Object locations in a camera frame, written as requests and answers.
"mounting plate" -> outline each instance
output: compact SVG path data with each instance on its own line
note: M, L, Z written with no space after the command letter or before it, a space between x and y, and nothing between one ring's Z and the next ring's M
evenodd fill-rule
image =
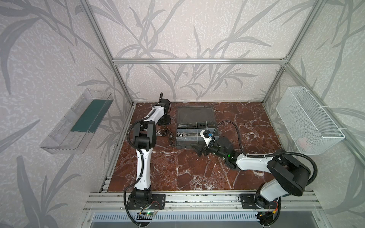
M254 193L253 194L240 194L239 195L239 201L242 204L242 209L262 209L256 206L255 200L254 200ZM276 203L274 201L269 202L269 204L265 205L264 209L275 209Z
M158 202L160 207L158 208L157 203L153 203L151 205L150 209L162 210L162 209L165 208L166 195L165 194L152 194L152 201L151 202L153 202L153 201ZM128 210L140 210L141 209L139 206L137 206L134 203L134 200L130 199L130 197L128 197L127 207L128 207Z

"mesh basket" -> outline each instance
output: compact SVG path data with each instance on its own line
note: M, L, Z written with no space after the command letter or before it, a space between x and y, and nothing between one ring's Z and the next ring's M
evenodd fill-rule
M305 87L288 87L276 110L302 154L321 154L345 138Z

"black cable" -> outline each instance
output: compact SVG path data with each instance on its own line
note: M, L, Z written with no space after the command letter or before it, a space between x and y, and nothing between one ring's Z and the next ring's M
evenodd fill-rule
M258 221L258 223L260 223L263 226L270 226L272 224L274 224L276 222L276 220L279 218L280 215L280 211L281 211L281 197L279 197L279 202L277 202L277 212L276 212L276 216L275 218L271 221L271 223L261 223Z
M308 157L305 154L295 153L295 152L282 152L282 153L272 153L272 154L247 154L247 153L245 153L243 151L243 149L242 149L241 136L240 136L240 132L239 132L238 126L234 122L232 122L230 120L224 120L224 121L221 121L220 123L218 123L217 126L214 129L213 135L217 131L218 127L222 123L226 123L226 122L233 124L233 126L236 128L237 136L238 136L239 149L241 150L241 152L243 153L243 155L245 155L246 157L248 157L248 158L269 158L269 157L276 157L276 156L281 156L281 155L300 156L300 157L303 157L303 158L307 159L312 164L312 166L313 166L313 174L312 174L311 178L308 180L307 185L309 185L310 183L312 183L314 181L314 179L317 177L317 174L318 174L317 164L313 161L313 159L311 159L310 157Z
M170 105L169 105L169 111L167 112L167 114L169 114L171 112L171 102L170 102Z
M130 186L128 186L128 187L126 187L126 188L124 188L124 191L123 191L123 200L124 200L124 208L126 209L126 212L127 212L127 215L128 215L128 217L129 217L129 219L135 224L135 225L137 225L137 226L139 226L139 227L145 227L145 226L147 226L147 225L145 225L145 226L142 226L141 225L141 223L138 223L138 222L136 222L133 218L132 218L132 216L131 216L131 214L129 213L129 210L128 210L128 207L127 207L127 199L126 199L126 194L127 194L127 189L128 188L130 188L130 187L133 187L135 184L137 184L138 183L138 181L141 179L141 177L142 177L142 174L143 174L143 169L144 169L144 166L145 166L145 164L144 164L144 160L143 160L143 153L142 153L142 151L141 151L141 149L140 148L138 148L138 147L136 147L132 142L131 142L131 139L130 139L130 134L131 134L131 131L132 131L132 129L133 129L133 127L137 124L137 123L140 123L141 121L144 121L144 120L146 120L146 119L148 119L149 117L148 116L146 116L146 117L144 117L143 119L140 119L140 120L137 120L136 122L134 122L134 123L132 123L132 125L129 127L129 129L128 129L128 132L127 132L127 141L128 141L128 143L133 147L133 148L135 148L136 150L138 150L139 151L139 154L141 155L141 165L142 165L142 168L141 168L141 172L140 172L140 174L139 174L139 178L133 183L133 184L131 184Z

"clear plastic tray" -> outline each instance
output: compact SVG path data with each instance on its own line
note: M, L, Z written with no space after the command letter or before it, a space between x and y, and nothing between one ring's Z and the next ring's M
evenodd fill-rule
M86 89L40 147L51 154L84 153L112 102L110 92Z

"wall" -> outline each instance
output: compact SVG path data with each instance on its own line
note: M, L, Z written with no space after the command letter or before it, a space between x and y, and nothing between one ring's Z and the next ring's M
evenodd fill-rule
M327 1L291 60L292 66L364 145L363 98L365 1ZM265 104L283 147L295 151L275 107L288 86L283 75ZM365 223L365 170L343 142L312 156L319 168L314 190L334 228L359 228Z
M89 2L114 58L282 58L314 0ZM173 101L262 100L277 69L119 65L137 101L157 100L160 91Z
M0 227L75 227L130 106L78 1L0 2ZM114 102L82 155L39 145L86 89Z

